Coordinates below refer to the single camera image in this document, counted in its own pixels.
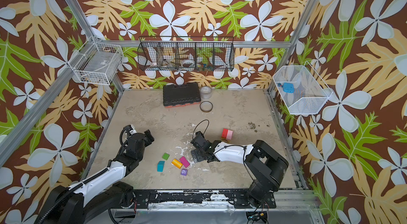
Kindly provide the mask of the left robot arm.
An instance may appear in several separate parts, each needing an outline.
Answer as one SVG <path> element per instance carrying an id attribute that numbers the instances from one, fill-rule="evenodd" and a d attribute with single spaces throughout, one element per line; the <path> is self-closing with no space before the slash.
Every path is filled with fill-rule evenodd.
<path id="1" fill-rule="evenodd" d="M 69 187 L 52 190 L 38 214 L 36 224 L 84 224 L 110 208 L 128 201 L 133 187 L 121 182 L 143 160 L 145 148 L 154 142 L 149 130 L 143 133 L 125 127 L 116 157 L 91 177 Z"/>

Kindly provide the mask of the pink wood block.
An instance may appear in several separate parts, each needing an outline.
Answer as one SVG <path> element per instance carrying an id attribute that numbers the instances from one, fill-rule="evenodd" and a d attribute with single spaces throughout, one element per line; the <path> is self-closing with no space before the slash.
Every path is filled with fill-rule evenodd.
<path id="1" fill-rule="evenodd" d="M 231 140 L 232 137 L 233 137 L 233 131 L 232 130 L 227 130 L 226 139 Z"/>

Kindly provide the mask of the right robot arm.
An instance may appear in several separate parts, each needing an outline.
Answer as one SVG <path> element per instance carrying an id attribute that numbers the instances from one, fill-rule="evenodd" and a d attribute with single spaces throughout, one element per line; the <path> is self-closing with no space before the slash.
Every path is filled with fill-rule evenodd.
<path id="1" fill-rule="evenodd" d="M 191 144 L 194 146 L 191 154 L 196 162 L 229 161 L 247 169 L 253 181 L 246 198 L 253 207 L 269 203 L 272 194 L 280 189 L 288 169 L 286 158 L 262 140 L 249 145 L 233 145 L 220 140 L 210 142 L 198 131 Z"/>

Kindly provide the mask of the red block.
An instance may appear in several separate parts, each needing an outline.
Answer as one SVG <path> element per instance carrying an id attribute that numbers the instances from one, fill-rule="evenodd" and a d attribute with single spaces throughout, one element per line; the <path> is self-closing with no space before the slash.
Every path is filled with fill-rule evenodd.
<path id="1" fill-rule="evenodd" d="M 223 139 L 226 139 L 228 133 L 229 133 L 229 130 L 228 130 L 228 129 L 223 129 L 223 131 L 222 131 L 222 136 L 221 136 L 221 137 L 222 137 Z"/>

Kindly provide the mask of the purple number cube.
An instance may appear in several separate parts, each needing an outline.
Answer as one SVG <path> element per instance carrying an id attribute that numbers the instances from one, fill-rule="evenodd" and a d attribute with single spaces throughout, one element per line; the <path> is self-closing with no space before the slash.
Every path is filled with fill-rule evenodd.
<path id="1" fill-rule="evenodd" d="M 183 169 L 181 170 L 181 175 L 182 175 L 182 176 L 187 176 L 187 174 L 188 174 L 188 170 L 183 168 Z"/>

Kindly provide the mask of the magenta wood block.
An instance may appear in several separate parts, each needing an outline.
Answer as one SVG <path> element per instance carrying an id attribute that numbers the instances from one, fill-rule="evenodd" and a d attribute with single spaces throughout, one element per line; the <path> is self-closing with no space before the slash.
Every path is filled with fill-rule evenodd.
<path id="1" fill-rule="evenodd" d="M 190 162 L 189 162 L 184 156 L 182 156 L 182 157 L 179 159 L 179 161 L 183 164 L 183 166 L 184 166 L 185 168 L 188 168 L 188 167 L 190 166 Z"/>

